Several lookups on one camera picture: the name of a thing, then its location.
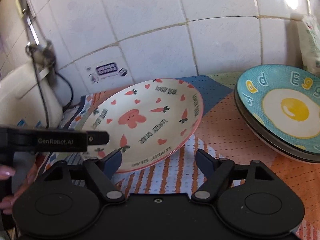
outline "metal bolt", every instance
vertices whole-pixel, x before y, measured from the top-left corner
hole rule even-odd
[[[155,200],[154,200],[154,202],[156,202],[156,203],[161,203],[163,200],[161,199],[161,198],[156,198]]]
[[[122,193],[120,191],[117,190],[113,190],[107,193],[107,198],[109,199],[118,199],[122,197]]]
[[[195,193],[195,197],[199,199],[207,199],[210,197],[210,193],[208,191],[200,190]]]

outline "egg yolk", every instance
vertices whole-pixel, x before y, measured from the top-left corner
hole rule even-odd
[[[309,116],[306,104],[296,98],[285,98],[281,101],[282,112],[296,121],[305,121]]]

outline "fried egg illustration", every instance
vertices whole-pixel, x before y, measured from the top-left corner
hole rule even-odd
[[[320,133],[320,107],[299,91],[271,90],[262,108],[274,126],[288,135],[307,139]]]

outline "stacked plates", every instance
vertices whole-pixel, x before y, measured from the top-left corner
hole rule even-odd
[[[302,69],[261,65],[244,72],[235,102],[250,129],[296,160],[320,163],[320,79]]]

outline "white plate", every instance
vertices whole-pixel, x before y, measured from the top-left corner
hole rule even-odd
[[[155,79],[128,87],[108,98],[92,113],[82,130],[105,130],[107,145],[88,146],[90,158],[122,152],[118,172],[144,169],[179,149],[195,132],[203,100],[191,84]]]

